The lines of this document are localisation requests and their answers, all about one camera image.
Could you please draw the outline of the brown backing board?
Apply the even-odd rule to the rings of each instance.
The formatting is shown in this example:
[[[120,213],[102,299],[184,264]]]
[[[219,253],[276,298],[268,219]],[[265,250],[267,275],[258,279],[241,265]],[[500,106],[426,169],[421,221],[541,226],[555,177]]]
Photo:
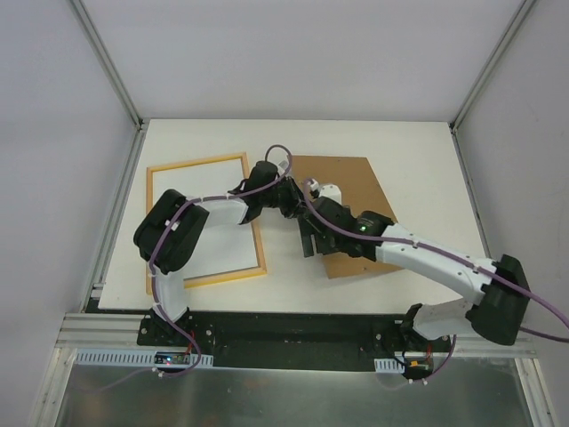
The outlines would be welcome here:
[[[356,216],[374,211],[392,220],[396,215],[371,165],[365,157],[293,156],[293,177],[301,184],[312,178],[321,184],[335,184],[341,190],[342,204]],[[346,254],[322,257],[329,279],[350,278],[364,274],[384,275],[399,271],[391,264],[351,258]]]

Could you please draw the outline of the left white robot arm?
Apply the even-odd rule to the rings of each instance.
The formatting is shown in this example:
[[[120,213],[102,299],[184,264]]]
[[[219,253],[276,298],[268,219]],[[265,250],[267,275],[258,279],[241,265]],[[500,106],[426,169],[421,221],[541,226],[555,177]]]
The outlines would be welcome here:
[[[188,315],[188,306],[182,301],[179,271],[203,231],[248,224],[265,208],[278,208],[286,218],[297,215],[300,191],[291,170],[291,160],[278,165],[261,160],[237,187],[220,196],[186,197],[168,189],[134,231],[133,243],[149,268],[152,310],[161,319],[156,333],[167,345],[180,345],[188,335],[188,325],[181,319]]]

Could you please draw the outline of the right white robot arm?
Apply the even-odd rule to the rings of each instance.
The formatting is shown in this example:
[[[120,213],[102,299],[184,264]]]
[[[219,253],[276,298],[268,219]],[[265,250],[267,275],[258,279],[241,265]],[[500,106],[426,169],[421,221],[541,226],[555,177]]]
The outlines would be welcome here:
[[[421,350],[445,335],[468,332],[503,346],[516,342],[529,303],[529,286],[517,258],[504,254],[495,261],[451,251],[384,215],[364,211],[354,217],[328,197],[308,201],[303,217],[318,246],[409,270],[459,295],[435,305],[418,303],[407,311],[400,327],[406,349]]]

